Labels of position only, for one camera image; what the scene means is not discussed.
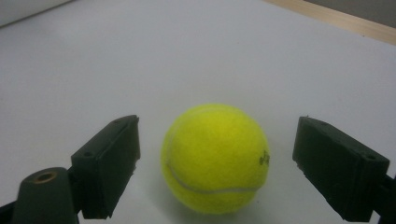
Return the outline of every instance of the white surface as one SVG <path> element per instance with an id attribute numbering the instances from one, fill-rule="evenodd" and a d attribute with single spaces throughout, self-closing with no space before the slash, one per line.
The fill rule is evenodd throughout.
<path id="1" fill-rule="evenodd" d="M 35 15 L 70 0 L 0 0 L 0 26 Z"/>
<path id="2" fill-rule="evenodd" d="M 344 223 L 291 159 L 309 115 L 393 162 L 396 47 L 260 0 L 77 1 L 0 30 L 0 203 L 111 120 L 140 117 L 142 159 L 114 216 L 81 223 Z M 163 136 L 190 106 L 238 106 L 265 129 L 267 184 L 227 216 L 166 187 Z M 377 222 L 375 216 L 371 223 Z"/>

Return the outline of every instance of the tennis ball seam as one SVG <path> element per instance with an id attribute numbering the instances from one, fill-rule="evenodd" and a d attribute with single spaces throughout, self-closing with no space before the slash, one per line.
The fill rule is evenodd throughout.
<path id="1" fill-rule="evenodd" d="M 227 188 L 227 189 L 212 189 L 212 190 L 206 190 L 206 189 L 196 189 L 192 186 L 189 186 L 188 184 L 184 183 L 176 174 L 175 170 L 173 167 L 169 164 L 166 163 L 168 166 L 168 169 L 171 172 L 172 177 L 176 180 L 176 182 L 183 187 L 184 189 L 191 190 L 195 193 L 202 193 L 202 194 L 218 194 L 218 193 L 243 193 L 243 192 L 256 192 L 259 190 L 261 187 L 253 187 L 253 188 Z"/>

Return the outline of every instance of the wooden edge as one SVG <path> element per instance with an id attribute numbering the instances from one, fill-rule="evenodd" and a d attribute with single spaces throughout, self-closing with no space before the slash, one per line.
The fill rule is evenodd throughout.
<path id="1" fill-rule="evenodd" d="M 396 46 L 396 29 L 303 0 L 264 0 L 342 29 Z"/>

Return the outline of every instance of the tennis ball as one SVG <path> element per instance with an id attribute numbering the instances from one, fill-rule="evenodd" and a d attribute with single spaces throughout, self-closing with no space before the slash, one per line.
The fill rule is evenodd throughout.
<path id="1" fill-rule="evenodd" d="M 189 208 L 224 214 L 248 204 L 264 184 L 269 149 L 259 124 L 230 105 L 198 105 L 178 117 L 162 148 L 163 176 Z"/>

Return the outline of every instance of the screw hole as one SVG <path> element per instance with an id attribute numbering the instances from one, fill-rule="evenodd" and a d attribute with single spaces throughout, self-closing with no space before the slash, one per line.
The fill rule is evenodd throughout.
<path id="1" fill-rule="evenodd" d="M 369 160 L 375 160 L 375 156 L 373 155 L 366 155 L 366 158 Z"/>
<path id="2" fill-rule="evenodd" d="M 57 173 L 56 172 L 46 172 L 43 174 L 40 174 L 35 177 L 34 183 L 35 184 L 44 184 L 56 177 Z"/>

